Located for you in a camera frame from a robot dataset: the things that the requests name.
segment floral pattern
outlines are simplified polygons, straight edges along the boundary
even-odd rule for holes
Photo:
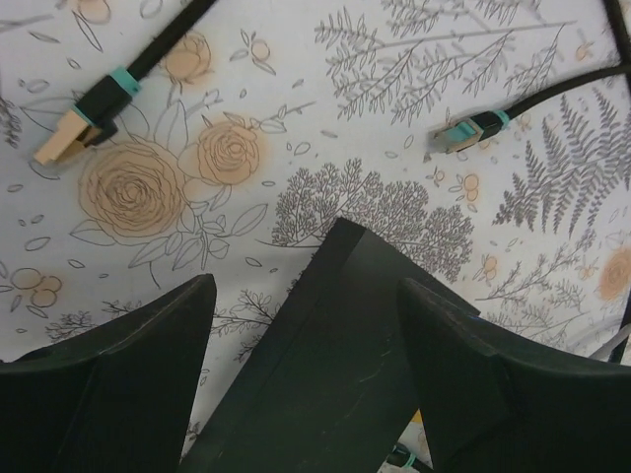
[[[624,80],[547,101],[453,155],[428,139],[614,61],[598,2],[280,0],[278,12],[301,12],[291,21],[245,3],[243,16],[211,10],[111,141],[62,168],[25,157],[180,2],[42,2],[23,24],[4,14],[0,359],[212,272],[188,448],[209,393],[237,375],[340,216],[539,343],[588,355],[615,332],[631,287]],[[6,62],[17,55],[32,67]]]

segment table surface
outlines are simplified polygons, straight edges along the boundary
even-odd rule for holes
[[[336,216],[537,342],[588,355],[615,332],[631,283],[624,80],[459,154],[427,139],[615,62],[598,0],[221,0],[111,143],[43,169],[32,155],[60,114],[181,8],[53,3],[0,14],[1,359],[212,272],[190,446]]]

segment floral tablecloth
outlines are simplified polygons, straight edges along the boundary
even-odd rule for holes
[[[32,159],[60,114],[180,2],[5,6],[0,358],[212,272],[191,445],[337,216],[485,318],[589,354],[615,332],[631,283],[624,80],[548,101],[465,152],[428,143],[474,110],[615,62],[600,2],[571,3],[220,0],[143,82],[111,142],[60,168]]]

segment cable connector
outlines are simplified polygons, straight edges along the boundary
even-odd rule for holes
[[[138,82],[122,67],[103,77],[57,122],[57,131],[35,153],[47,165],[63,161],[116,134],[115,117],[140,91]]]
[[[505,111],[484,111],[434,135],[435,148],[442,153],[457,153],[488,140],[508,127]]]

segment black rectangular object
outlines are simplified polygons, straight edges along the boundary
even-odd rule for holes
[[[338,220],[178,472],[375,473],[418,407],[396,314],[402,278],[445,291]]]

